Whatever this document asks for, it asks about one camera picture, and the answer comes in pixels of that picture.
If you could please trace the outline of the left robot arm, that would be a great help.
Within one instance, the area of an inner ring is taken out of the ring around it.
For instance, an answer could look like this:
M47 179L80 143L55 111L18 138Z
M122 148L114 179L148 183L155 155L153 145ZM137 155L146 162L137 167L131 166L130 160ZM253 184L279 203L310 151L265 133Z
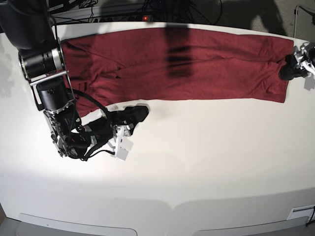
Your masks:
M298 77L315 75L315 44L303 43L300 48L295 46L293 53L285 57L286 64L280 69L281 80L290 81Z

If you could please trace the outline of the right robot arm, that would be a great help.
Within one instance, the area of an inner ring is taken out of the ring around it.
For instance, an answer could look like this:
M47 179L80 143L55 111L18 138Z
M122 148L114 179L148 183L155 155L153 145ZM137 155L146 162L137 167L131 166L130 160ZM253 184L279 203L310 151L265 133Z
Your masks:
M149 114L146 106L109 111L90 95L73 89L57 32L56 20L43 0L3 0L0 26L18 50L19 65L36 107L45 115L60 156L87 161L110 147L108 153L126 160L132 142L128 137ZM83 125L76 97L83 97L102 112Z

